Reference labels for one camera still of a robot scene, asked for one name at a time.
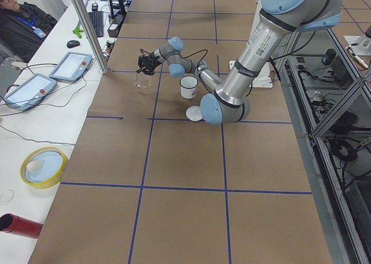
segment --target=lanyard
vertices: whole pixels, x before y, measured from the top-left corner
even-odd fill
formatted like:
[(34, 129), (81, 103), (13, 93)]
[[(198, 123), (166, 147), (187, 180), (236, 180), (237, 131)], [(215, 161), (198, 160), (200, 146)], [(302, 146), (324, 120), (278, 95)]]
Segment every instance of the lanyard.
[(21, 17), (18, 17), (18, 20), (20, 20), (23, 24), (28, 25), (30, 28), (35, 29), (35, 22), (36, 22), (36, 18), (35, 17), (32, 18), (32, 22), (31, 23), (27, 22), (25, 19), (22, 19)]

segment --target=black mouse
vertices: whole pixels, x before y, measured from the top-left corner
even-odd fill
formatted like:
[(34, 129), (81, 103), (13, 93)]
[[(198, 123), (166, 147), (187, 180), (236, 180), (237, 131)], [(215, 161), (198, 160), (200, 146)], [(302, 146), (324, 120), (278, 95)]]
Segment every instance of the black mouse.
[(67, 48), (73, 48), (79, 45), (80, 45), (80, 42), (78, 42), (77, 40), (70, 40), (67, 42)]

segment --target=red cylinder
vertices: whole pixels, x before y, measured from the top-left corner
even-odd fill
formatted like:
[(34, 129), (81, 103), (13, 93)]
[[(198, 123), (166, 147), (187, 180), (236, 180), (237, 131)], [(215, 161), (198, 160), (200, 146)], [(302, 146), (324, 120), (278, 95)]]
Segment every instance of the red cylinder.
[(41, 223), (13, 214), (0, 217), (0, 231), (37, 239), (42, 229)]

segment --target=yellow bowl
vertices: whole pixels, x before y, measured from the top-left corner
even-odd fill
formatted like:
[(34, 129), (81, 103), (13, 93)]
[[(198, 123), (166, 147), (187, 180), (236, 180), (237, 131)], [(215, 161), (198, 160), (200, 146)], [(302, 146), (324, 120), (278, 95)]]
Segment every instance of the yellow bowl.
[[(43, 182), (32, 183), (29, 180), (27, 180), (27, 178), (26, 178), (26, 170), (27, 170), (26, 165), (30, 161), (32, 161), (34, 157), (36, 157), (36, 156), (38, 156), (38, 155), (40, 155), (44, 152), (49, 152), (49, 151), (50, 152), (57, 152), (62, 157), (62, 164), (61, 164), (60, 168), (58, 169), (58, 171), (52, 177), (50, 177), (48, 180), (45, 180)], [(67, 162), (68, 162), (68, 158), (61, 150), (59, 150), (57, 148), (54, 148), (54, 147), (43, 147), (43, 148), (37, 149), (36, 151), (33, 151), (33, 153), (29, 154), (27, 156), (27, 158), (23, 161), (23, 163), (21, 165), (21, 169), (20, 169), (20, 176), (21, 176), (21, 179), (23, 180), (23, 182), (25, 182), (29, 186), (32, 186), (32, 187), (37, 188), (37, 189), (46, 189), (46, 188), (54, 186), (55, 184), (60, 182), (60, 180), (62, 179), (62, 176), (63, 176), (63, 170), (64, 170)]]

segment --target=clear glass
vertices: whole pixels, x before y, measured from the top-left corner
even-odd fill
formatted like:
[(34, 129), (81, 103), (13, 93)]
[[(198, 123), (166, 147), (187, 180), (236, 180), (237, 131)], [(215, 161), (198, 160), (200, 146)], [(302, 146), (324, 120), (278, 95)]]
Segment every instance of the clear glass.
[(6, 205), (14, 198), (13, 190), (2, 190), (0, 191), (0, 205)]
[(146, 89), (152, 85), (152, 76), (146, 75), (142, 72), (136, 73), (134, 85), (141, 89)]

